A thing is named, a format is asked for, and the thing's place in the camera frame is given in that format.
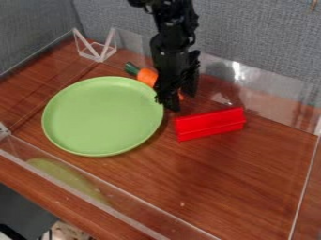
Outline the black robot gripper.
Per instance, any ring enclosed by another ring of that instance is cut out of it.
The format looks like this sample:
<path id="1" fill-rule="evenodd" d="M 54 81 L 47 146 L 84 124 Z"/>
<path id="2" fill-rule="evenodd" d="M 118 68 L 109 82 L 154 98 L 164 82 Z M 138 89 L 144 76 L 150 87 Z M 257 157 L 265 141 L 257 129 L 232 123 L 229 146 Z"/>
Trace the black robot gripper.
<path id="1" fill-rule="evenodd" d="M 191 44 L 183 43 L 179 38 L 167 40 L 157 34 L 150 40 L 150 50 L 154 68 L 158 71 L 158 80 L 154 90 L 157 102 L 175 112 L 181 111 L 179 90 L 195 97 L 200 79 L 199 50 L 191 51 Z"/>

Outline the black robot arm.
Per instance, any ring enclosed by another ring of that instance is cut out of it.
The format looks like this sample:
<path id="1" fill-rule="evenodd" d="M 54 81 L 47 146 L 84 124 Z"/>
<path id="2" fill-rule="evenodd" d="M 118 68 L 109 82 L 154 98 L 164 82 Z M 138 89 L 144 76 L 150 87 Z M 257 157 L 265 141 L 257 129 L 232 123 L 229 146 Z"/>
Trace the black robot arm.
<path id="1" fill-rule="evenodd" d="M 156 100 L 175 112 L 181 111 L 180 92 L 195 97 L 200 78 L 196 43 L 199 18 L 192 0 L 128 0 L 153 16 L 158 33 L 150 39 L 153 66 L 158 72 Z"/>

